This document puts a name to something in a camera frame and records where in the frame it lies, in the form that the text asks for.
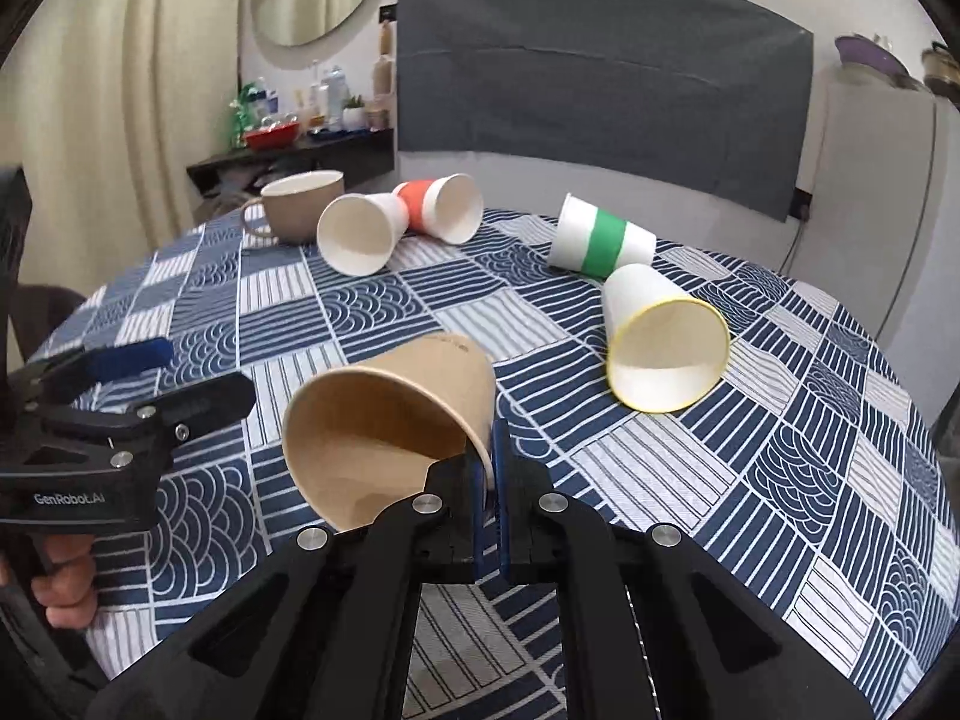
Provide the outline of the person's left hand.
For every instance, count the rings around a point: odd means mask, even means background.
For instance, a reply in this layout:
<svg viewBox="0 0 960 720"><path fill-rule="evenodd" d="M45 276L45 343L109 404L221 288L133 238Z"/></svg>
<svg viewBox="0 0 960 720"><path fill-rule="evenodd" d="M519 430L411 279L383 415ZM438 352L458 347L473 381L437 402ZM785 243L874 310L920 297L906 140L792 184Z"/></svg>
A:
<svg viewBox="0 0 960 720"><path fill-rule="evenodd" d="M81 631L94 621L98 598L93 535L47 535L43 551L50 562L46 575L31 580L31 591L54 629Z"/></svg>

